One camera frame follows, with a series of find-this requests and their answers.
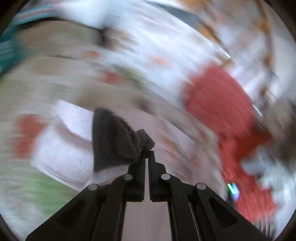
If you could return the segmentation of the dark grey sock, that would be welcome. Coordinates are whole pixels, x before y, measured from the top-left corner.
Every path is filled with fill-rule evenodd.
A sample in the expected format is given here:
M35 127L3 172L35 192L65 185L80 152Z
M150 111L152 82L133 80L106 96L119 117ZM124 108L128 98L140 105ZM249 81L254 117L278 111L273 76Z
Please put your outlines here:
M123 118L107 108L95 109L92 122L94 172L131 165L154 146L155 142L145 130L133 130Z

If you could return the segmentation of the pale pink printed garment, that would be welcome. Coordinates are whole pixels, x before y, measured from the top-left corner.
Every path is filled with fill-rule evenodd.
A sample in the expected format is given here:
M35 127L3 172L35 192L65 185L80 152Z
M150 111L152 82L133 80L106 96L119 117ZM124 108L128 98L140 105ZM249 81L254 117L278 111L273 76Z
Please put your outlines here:
M143 129L155 141L154 154L169 174L188 184L205 183L226 198L222 164L215 134L200 122L180 130L160 114L140 109L116 110L134 130ZM93 171L91 125L93 113L65 101L53 106L53 120L38 135L32 166L55 180L81 191L88 184L105 185L125 174L128 165L104 164ZM146 198L126 207L123 240L170 240L168 208Z

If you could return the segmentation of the red floral sheet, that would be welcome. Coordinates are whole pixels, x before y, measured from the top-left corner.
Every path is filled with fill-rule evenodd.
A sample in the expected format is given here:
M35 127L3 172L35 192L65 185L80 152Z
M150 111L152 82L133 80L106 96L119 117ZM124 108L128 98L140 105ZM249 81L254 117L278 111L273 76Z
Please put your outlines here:
M235 183L239 198L234 206L248 221L254 222L273 216L277 210L270 190L261 189L255 178L246 174L239 162L254 153L255 148L271 139L267 132L252 132L241 137L220 136L219 154L222 162L222 176L225 183Z

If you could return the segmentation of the red floral pillow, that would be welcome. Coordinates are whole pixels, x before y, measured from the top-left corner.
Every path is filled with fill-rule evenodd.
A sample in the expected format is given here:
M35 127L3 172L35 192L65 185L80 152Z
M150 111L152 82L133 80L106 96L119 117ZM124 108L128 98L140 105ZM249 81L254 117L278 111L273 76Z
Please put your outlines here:
M224 69L206 67L191 72L184 88L185 110L219 138L244 138L265 133L255 119L253 103L247 93Z

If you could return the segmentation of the heart patterned quilt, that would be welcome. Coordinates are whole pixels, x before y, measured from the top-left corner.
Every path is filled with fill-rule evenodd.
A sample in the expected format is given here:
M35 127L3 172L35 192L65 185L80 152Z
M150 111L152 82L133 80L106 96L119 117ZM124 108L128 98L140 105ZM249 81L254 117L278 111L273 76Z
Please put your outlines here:
M1 214L25 240L80 192L32 166L35 140L53 120L56 102L91 112L150 110L180 130L197 120L103 65L107 50L95 44L93 29L46 21L18 36L27 56L1 77Z

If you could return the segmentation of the white floral pillow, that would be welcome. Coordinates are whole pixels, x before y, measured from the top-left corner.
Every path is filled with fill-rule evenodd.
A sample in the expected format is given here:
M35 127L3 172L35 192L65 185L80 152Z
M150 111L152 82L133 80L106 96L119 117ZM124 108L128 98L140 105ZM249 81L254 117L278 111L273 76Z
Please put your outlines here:
M231 59L220 44L144 1L126 7L109 39L113 50L105 53L104 63L174 106L181 105L191 73Z

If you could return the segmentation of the green plastic package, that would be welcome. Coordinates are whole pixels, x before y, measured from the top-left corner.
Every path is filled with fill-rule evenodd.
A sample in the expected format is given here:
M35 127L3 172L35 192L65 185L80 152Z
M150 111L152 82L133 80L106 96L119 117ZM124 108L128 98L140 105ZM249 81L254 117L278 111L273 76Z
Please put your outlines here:
M13 66L24 59L25 52L22 48L20 37L18 36L17 25L9 25L3 32L0 51L1 75L8 72Z

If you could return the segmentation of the wooden chair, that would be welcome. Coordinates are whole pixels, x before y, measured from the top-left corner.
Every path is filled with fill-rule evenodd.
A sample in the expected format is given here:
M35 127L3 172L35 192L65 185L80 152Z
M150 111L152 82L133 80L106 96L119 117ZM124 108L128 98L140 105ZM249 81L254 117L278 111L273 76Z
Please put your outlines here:
M272 26L263 1L179 1L195 30L222 51L197 67L219 66L233 77L260 113L276 100Z

